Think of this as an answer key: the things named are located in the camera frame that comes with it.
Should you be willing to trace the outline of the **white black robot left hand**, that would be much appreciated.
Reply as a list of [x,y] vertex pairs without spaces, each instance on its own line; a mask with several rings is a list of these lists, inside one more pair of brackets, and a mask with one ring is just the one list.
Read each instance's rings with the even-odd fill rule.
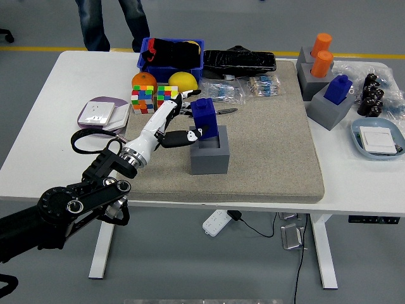
[[127,160],[135,167],[144,167],[151,159],[151,153],[158,146],[164,148],[177,148],[188,146],[200,139],[209,129],[207,125],[194,130],[178,130],[167,132],[169,123],[179,115],[183,108],[188,107],[184,99],[198,95],[199,89],[185,91],[174,99],[164,103],[153,114],[140,132],[139,137],[126,143],[120,153],[120,157]]

